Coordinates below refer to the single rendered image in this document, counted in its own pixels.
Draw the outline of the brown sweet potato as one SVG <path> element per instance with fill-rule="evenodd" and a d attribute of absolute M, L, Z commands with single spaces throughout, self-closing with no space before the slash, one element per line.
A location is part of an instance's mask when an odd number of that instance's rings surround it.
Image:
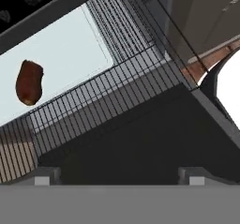
<path fill-rule="evenodd" d="M 43 67 L 33 61 L 24 60 L 18 74 L 15 89 L 20 102 L 34 106 L 42 96 Z"/>

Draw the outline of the beige cupboard run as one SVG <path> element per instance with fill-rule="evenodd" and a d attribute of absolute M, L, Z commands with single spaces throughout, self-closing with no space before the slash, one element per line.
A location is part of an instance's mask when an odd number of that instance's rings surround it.
<path fill-rule="evenodd" d="M 171 17 L 197 54 L 240 37 L 240 0 L 171 1 Z"/>

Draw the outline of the dark grey oven door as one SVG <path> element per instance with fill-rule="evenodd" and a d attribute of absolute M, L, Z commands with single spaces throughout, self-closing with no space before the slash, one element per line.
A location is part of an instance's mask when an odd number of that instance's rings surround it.
<path fill-rule="evenodd" d="M 182 168 L 240 183 L 240 147 L 179 84 L 44 154 L 64 185 L 175 185 Z"/>

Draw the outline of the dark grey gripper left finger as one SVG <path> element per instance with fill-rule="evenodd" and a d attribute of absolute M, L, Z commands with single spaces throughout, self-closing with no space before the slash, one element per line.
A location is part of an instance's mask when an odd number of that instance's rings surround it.
<path fill-rule="evenodd" d="M 24 177 L 12 181 L 18 186 L 55 186 L 60 185 L 61 169 L 59 167 L 39 167 Z"/>

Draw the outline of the white and black round object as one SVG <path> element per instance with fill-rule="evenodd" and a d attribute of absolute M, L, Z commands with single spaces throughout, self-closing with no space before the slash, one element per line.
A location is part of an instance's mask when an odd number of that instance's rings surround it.
<path fill-rule="evenodd" d="M 201 91 L 240 130 L 240 47 L 218 61 L 205 75 Z"/>

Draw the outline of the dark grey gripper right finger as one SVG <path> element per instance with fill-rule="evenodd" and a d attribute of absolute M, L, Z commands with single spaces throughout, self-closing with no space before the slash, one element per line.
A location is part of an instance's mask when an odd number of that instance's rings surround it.
<path fill-rule="evenodd" d="M 230 186 L 232 182 L 216 177 L 204 168 L 181 167 L 178 184 L 182 186 Z"/>

